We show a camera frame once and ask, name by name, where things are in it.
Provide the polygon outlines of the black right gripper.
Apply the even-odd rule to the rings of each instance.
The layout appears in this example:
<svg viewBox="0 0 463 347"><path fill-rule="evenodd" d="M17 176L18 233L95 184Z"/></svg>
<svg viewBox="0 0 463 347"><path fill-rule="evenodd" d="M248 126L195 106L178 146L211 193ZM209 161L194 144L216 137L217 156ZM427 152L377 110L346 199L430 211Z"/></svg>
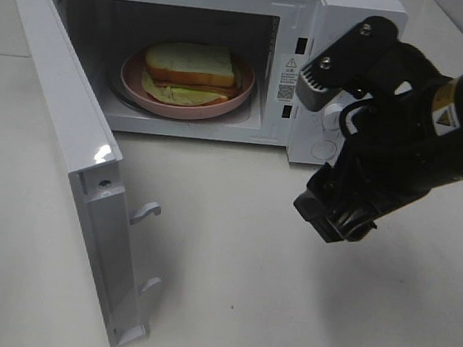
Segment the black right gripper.
<svg viewBox="0 0 463 347"><path fill-rule="evenodd" d="M356 242L375 219L422 197L396 181L400 155L422 141L420 101L446 78L415 47L398 41L398 27L370 16L303 65L295 92L311 112L340 91L356 98L343 108L345 143L334 166L324 165L294 201L302 218L327 243Z"/></svg>

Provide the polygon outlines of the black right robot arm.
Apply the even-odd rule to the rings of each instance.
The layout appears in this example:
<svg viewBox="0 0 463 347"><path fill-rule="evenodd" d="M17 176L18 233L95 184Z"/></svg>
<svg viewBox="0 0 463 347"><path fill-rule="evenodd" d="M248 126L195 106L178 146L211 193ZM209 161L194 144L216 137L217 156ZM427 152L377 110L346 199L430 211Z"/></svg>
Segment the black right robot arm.
<svg viewBox="0 0 463 347"><path fill-rule="evenodd" d="M391 20L362 20L298 74L311 112L340 92L354 98L338 115L342 150L294 202L330 243L361 240L378 218L463 180L463 75L441 74Z"/></svg>

